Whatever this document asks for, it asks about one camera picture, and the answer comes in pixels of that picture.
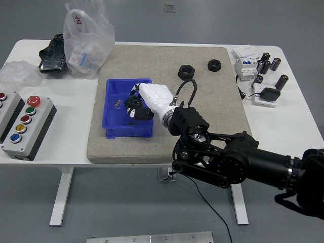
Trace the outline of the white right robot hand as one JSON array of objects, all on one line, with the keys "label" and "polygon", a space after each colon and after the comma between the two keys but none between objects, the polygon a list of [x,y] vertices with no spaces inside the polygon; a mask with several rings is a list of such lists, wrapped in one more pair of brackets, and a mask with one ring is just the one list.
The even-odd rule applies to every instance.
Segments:
[{"label": "white right robot hand", "polygon": [[176,107],[172,104],[173,97],[165,85],[138,83],[133,86],[124,107],[132,119],[151,120],[156,114],[166,124]]}]

